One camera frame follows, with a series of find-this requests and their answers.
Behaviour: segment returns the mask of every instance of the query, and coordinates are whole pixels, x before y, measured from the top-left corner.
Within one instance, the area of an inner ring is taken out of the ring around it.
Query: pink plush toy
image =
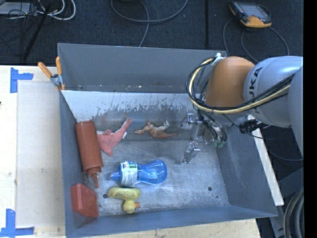
[[[132,123],[130,118],[127,118],[123,123],[122,127],[116,132],[112,132],[107,129],[103,134],[97,134],[100,148],[109,156],[113,155],[112,148],[117,145],[121,139],[124,137],[124,134],[127,128]]]

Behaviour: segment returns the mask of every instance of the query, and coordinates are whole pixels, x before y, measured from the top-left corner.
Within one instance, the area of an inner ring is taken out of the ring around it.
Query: yellow cable
[[[203,63],[201,63],[201,66],[198,67],[195,72],[193,73],[191,79],[190,79],[190,82],[189,82],[189,92],[191,95],[193,95],[192,93],[192,86],[193,86],[193,82],[195,80],[195,77],[197,75],[197,73],[201,70],[201,68],[203,67],[203,65],[209,61],[211,61],[212,59],[208,59],[206,61],[204,61]],[[266,103],[272,99],[274,99],[275,97],[279,96],[280,94],[282,94],[283,92],[286,92],[288,89],[289,89],[290,85],[287,85],[285,86],[284,88],[280,89],[279,91],[277,91],[276,93],[273,93],[259,101],[256,101],[256,102],[253,102],[251,104],[248,104],[244,107],[240,107],[240,108],[233,108],[233,109],[230,109],[230,110],[217,110],[217,109],[210,109],[210,108],[206,108],[204,106],[201,106],[199,105],[196,101],[194,101],[193,99],[191,99],[192,103],[200,110],[203,110],[203,111],[206,111],[206,112],[211,112],[211,113],[216,113],[216,114],[224,114],[224,115],[227,115],[227,114],[234,114],[234,113],[239,113],[239,112],[242,112],[242,111],[245,111],[245,110],[248,110],[248,109],[252,109],[252,108],[255,108],[263,103]]]

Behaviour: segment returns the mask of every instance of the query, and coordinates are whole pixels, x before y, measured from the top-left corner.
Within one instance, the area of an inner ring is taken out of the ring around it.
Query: blue plastic bottle
[[[119,182],[122,186],[131,186],[139,182],[156,185],[166,180],[166,164],[161,160],[154,160],[145,165],[135,161],[123,161],[116,172],[111,173],[110,178]]]

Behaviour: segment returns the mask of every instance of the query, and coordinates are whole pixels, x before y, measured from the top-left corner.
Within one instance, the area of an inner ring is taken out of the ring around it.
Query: red bottle
[[[101,172],[104,163],[95,123],[91,120],[79,122],[75,125],[75,131],[83,172],[86,172],[89,178],[93,176],[96,188],[99,188],[97,173]]]

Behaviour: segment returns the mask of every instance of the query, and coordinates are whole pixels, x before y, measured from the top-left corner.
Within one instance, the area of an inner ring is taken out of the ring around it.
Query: red block
[[[98,217],[97,195],[90,188],[78,183],[70,188],[72,210],[86,217]]]

